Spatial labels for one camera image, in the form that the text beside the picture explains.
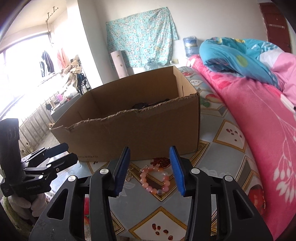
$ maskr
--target white glove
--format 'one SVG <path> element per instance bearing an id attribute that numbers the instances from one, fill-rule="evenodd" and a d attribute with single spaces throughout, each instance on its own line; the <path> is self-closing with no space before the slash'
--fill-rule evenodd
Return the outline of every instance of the white glove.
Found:
<path id="1" fill-rule="evenodd" d="M 31 208 L 32 215 L 39 217 L 43 210 L 46 208 L 47 203 L 45 201 L 45 194 L 41 193 L 37 195 L 37 198 L 31 204 L 28 200 L 17 195 L 12 195 L 8 198 L 8 201 L 12 209 L 23 219 L 29 219 L 29 215 L 25 212 L 24 208 Z"/>

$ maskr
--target pink and white bedding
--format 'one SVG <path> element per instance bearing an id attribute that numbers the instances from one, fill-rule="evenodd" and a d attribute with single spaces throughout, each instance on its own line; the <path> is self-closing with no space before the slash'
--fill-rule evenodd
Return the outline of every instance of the pink and white bedding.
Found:
<path id="1" fill-rule="evenodd" d="M 296 213 L 294 104 L 271 85 L 236 74 L 211 72 L 198 55 L 192 56 L 189 62 L 221 97 L 249 143 L 266 199 L 264 220 L 276 239 Z M 283 88 L 296 77 L 296 56 L 281 53 L 269 64 L 282 80 Z M 296 91 L 288 89 L 288 94 L 285 89 L 284 93 L 296 99 Z"/>

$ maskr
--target teal floral fabric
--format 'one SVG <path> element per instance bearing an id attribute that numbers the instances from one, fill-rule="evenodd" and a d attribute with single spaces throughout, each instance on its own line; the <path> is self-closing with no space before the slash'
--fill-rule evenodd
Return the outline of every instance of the teal floral fabric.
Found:
<path id="1" fill-rule="evenodd" d="M 167 7 L 110 21 L 106 27 L 109 55 L 121 50 L 126 67 L 143 67 L 148 61 L 169 63 L 173 40 L 178 39 Z"/>

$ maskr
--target red door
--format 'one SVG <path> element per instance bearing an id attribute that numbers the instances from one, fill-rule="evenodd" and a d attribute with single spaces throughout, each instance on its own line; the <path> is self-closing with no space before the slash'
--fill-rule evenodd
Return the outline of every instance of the red door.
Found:
<path id="1" fill-rule="evenodd" d="M 268 41 L 291 53 L 290 33 L 284 15 L 274 3 L 260 3 L 267 28 Z"/>

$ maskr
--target open cardboard box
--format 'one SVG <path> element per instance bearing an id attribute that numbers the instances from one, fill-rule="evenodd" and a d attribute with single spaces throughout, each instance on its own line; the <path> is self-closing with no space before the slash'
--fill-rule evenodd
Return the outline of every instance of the open cardboard box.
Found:
<path id="1" fill-rule="evenodd" d="M 142 110 L 137 103 L 167 102 Z M 169 157 L 197 150 L 200 98 L 176 67 L 135 74 L 88 91 L 51 129 L 60 143 L 69 145 L 80 161 L 110 161 L 125 146 L 131 160 Z"/>

